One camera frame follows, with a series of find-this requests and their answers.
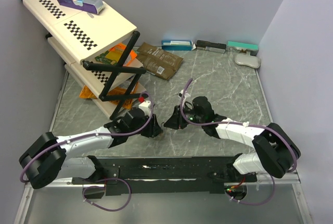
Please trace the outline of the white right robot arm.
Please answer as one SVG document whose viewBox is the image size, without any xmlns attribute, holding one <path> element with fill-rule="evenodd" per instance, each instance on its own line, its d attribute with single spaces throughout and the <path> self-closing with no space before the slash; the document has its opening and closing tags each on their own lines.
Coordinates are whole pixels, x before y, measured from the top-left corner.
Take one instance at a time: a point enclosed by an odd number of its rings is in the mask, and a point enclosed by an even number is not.
<svg viewBox="0 0 333 224">
<path fill-rule="evenodd" d="M 177 130 L 188 124 L 202 127 L 214 138 L 232 140 L 254 149 L 253 153 L 236 155 L 227 169 L 232 181 L 240 181 L 253 172 L 267 172 L 272 177 L 282 178 L 301 156 L 298 147 L 278 124 L 271 122 L 261 126 L 233 121 L 216 114 L 205 96 L 175 106 L 164 126 Z"/>
</svg>

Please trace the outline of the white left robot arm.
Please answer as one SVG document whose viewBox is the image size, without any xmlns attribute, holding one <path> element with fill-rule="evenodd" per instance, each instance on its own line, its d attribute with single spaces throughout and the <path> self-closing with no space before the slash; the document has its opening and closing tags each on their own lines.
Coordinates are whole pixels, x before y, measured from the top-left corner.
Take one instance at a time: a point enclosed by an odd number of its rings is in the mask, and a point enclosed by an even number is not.
<svg viewBox="0 0 333 224">
<path fill-rule="evenodd" d="M 101 163 L 94 156 L 81 154 L 121 145 L 137 134 L 155 138 L 161 133 L 156 115 L 139 108 L 93 131 L 69 136 L 45 132 L 19 158 L 23 169 L 20 181 L 30 183 L 34 189 L 62 178 L 78 177 L 97 183 L 103 177 Z"/>
</svg>

